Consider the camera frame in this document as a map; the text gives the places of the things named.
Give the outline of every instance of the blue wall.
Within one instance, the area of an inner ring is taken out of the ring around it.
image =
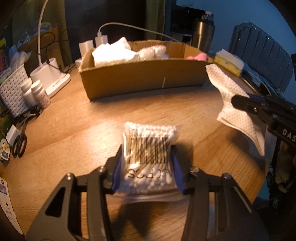
[[[177,0],[178,5],[190,3],[190,0]],[[211,48],[215,52],[228,50],[234,26],[252,22],[274,38],[288,54],[296,53],[295,35],[268,0],[195,0],[194,7],[214,14],[216,29]],[[294,75],[284,94],[287,100],[296,104]]]

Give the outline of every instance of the bag of cotton swabs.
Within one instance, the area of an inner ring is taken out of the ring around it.
[[[171,167],[175,126],[123,125],[123,158],[118,192],[149,194],[176,188]]]

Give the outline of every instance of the screw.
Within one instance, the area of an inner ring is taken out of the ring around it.
[[[67,173],[67,180],[71,180],[72,179],[72,177],[71,177],[72,175],[71,175],[71,173]]]
[[[231,179],[231,175],[229,173],[223,174],[224,179]]]
[[[197,173],[197,172],[199,172],[199,168],[198,167],[191,167],[190,172],[191,173]]]
[[[104,166],[99,166],[98,167],[99,172],[104,172],[105,171],[105,167]]]

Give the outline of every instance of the black scissors handle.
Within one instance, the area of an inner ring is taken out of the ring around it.
[[[17,156],[21,158],[26,150],[27,146],[27,136],[26,134],[18,135],[12,145],[12,156],[16,158]]]

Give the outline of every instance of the scissors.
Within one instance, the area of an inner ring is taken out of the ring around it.
[[[27,124],[29,120],[36,116],[35,114],[28,115],[22,122],[16,125],[16,128],[20,131],[20,135],[17,136],[12,145],[12,156],[16,158],[17,156],[21,158],[27,147],[27,136],[25,134]]]

